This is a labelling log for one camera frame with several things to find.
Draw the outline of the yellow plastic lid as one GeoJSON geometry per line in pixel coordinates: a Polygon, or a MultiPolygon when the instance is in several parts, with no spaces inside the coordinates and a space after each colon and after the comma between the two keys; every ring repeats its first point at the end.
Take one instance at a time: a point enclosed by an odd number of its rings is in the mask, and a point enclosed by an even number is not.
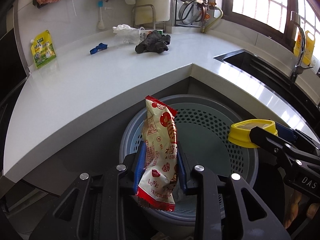
{"type": "Polygon", "coordinates": [[[249,119],[231,125],[228,141],[244,148],[258,148],[259,146],[252,142],[251,137],[254,132],[260,130],[278,136],[275,121],[267,119],[249,119]]]}

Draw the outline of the metal cutting board stand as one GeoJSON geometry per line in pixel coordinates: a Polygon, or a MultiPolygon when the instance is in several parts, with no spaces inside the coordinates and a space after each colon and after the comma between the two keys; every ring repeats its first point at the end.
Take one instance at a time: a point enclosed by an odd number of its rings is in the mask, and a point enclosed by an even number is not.
{"type": "Polygon", "coordinates": [[[156,8],[152,4],[136,5],[132,8],[132,26],[144,27],[146,29],[156,29],[160,25],[165,28],[168,21],[166,18],[160,18],[156,14],[156,8]]]}

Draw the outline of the blue white bottle brush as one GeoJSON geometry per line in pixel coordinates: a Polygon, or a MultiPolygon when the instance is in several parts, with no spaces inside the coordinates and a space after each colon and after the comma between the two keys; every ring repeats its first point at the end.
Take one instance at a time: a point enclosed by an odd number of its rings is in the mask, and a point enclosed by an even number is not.
{"type": "Polygon", "coordinates": [[[103,16],[102,16],[102,8],[103,8],[103,1],[100,0],[98,2],[98,8],[99,8],[99,18],[98,18],[98,23],[97,23],[97,28],[99,30],[104,30],[105,26],[104,26],[104,22],[103,22],[103,16]]]}

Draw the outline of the chrome sink faucet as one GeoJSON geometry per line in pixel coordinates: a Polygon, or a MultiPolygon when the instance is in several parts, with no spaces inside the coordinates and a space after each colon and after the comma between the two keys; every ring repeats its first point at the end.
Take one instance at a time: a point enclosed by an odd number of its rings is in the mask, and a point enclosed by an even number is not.
{"type": "Polygon", "coordinates": [[[311,66],[311,58],[315,46],[315,36],[310,31],[303,30],[300,26],[301,16],[295,11],[291,11],[291,22],[298,28],[298,37],[293,48],[297,62],[290,74],[290,81],[295,83],[300,74],[307,69],[313,68],[311,66]]]}

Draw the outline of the black kitchen sink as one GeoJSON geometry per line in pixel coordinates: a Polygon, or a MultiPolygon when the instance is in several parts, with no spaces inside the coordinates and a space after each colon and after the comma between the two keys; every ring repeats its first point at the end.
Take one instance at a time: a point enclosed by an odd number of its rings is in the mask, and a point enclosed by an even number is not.
{"type": "Polygon", "coordinates": [[[275,91],[304,118],[319,119],[319,109],[297,85],[258,55],[240,49],[215,57],[255,77],[275,91]]]}

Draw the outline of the grey perforated trash bin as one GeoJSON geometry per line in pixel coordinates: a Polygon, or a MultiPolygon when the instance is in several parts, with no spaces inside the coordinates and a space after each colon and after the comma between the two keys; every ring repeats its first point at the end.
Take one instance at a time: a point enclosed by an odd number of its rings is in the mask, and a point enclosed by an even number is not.
{"type": "MultiPolygon", "coordinates": [[[[238,173],[253,187],[258,173],[258,151],[228,141],[230,126],[240,117],[221,103],[198,95],[181,94],[160,99],[177,111],[175,123],[179,142],[186,157],[203,164],[215,174],[228,177],[238,173]]],[[[120,143],[119,161],[136,153],[143,141],[142,129],[146,107],[129,122],[120,143]]],[[[153,217],[181,226],[194,226],[196,196],[183,194],[179,183],[174,189],[175,211],[144,208],[153,217]]]]}

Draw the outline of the dark grey cloth rag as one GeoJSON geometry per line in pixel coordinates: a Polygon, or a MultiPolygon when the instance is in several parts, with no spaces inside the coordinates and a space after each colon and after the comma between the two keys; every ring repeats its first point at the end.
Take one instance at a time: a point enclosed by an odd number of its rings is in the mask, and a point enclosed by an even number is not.
{"type": "Polygon", "coordinates": [[[136,45],[135,52],[137,54],[142,54],[144,52],[161,54],[169,50],[168,45],[170,44],[170,41],[170,35],[163,35],[154,30],[147,35],[146,39],[136,45]]]}

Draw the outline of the window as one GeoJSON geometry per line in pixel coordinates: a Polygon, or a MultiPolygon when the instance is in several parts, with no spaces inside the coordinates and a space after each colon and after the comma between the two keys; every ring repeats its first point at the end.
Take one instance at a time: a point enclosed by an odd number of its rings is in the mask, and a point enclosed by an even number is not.
{"type": "Polygon", "coordinates": [[[298,30],[290,21],[292,11],[301,16],[304,31],[315,36],[319,49],[319,17],[308,0],[222,0],[223,18],[255,30],[293,50],[298,30]]]}

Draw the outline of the yellow detergent bottle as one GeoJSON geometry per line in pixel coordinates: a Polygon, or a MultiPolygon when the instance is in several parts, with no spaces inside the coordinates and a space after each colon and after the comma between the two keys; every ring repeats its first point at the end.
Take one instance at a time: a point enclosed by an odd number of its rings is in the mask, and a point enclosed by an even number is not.
{"type": "MultiPolygon", "coordinates": [[[[313,50],[315,47],[315,36],[310,31],[305,31],[305,49],[304,49],[304,56],[303,56],[303,63],[305,65],[309,65],[311,63],[313,50]]],[[[298,36],[295,42],[295,46],[293,48],[293,53],[296,57],[298,57],[300,53],[300,48],[302,46],[302,38],[300,32],[298,32],[298,36]]]]}

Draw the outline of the yellow green refill pouch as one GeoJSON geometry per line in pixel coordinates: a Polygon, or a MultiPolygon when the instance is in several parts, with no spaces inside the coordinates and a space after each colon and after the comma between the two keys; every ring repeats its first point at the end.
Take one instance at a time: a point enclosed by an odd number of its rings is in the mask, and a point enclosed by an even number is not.
{"type": "Polygon", "coordinates": [[[56,58],[56,52],[49,30],[45,30],[37,35],[30,43],[31,54],[36,69],[42,68],[56,58]]]}

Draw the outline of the white tissue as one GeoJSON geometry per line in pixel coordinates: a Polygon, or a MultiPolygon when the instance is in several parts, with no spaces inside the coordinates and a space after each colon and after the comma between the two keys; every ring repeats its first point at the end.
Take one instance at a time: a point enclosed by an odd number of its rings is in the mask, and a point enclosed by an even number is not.
{"type": "Polygon", "coordinates": [[[116,27],[112,27],[112,29],[113,29],[113,32],[119,36],[129,35],[130,33],[137,31],[136,28],[133,28],[127,24],[119,24],[116,27]]]}

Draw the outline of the red white snack wrapper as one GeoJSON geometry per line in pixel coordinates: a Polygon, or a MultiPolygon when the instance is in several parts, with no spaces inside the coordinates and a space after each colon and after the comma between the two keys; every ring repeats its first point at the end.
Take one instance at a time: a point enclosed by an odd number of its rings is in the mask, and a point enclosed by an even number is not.
{"type": "Polygon", "coordinates": [[[146,154],[137,197],[143,206],[172,212],[175,210],[172,192],[178,173],[177,111],[152,96],[145,98],[145,104],[142,137],[146,154]]]}

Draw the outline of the steel pot lid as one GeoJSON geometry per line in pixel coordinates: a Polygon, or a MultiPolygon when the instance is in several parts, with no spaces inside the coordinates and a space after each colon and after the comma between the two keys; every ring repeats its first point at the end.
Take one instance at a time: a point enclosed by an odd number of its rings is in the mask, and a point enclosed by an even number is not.
{"type": "Polygon", "coordinates": [[[207,14],[206,0],[186,0],[180,7],[178,18],[184,25],[202,22],[207,14]]]}

